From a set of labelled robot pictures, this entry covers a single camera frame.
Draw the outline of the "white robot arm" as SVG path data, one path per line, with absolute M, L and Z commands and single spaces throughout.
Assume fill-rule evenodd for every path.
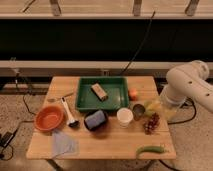
M 209 74 L 208 65 L 200 60 L 170 69 L 167 85 L 160 94 L 161 102 L 167 108 L 179 108 L 186 98 L 191 98 L 213 113 L 213 85 L 206 81 Z

